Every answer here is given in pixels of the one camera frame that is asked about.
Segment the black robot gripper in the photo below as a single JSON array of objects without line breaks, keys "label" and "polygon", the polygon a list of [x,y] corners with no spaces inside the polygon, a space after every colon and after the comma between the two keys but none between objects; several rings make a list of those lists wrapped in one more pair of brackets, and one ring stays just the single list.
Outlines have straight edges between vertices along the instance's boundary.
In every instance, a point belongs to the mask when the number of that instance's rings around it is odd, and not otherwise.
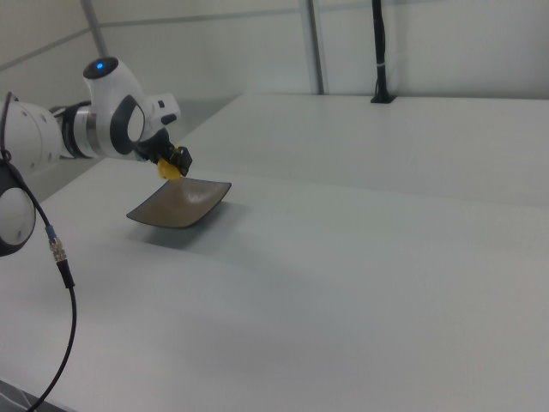
[{"label": "black robot gripper", "polygon": [[142,160],[154,164],[164,160],[175,167],[183,177],[188,174],[192,164],[190,151],[186,147],[174,146],[166,128],[157,131],[149,139],[138,142],[136,154]]}]

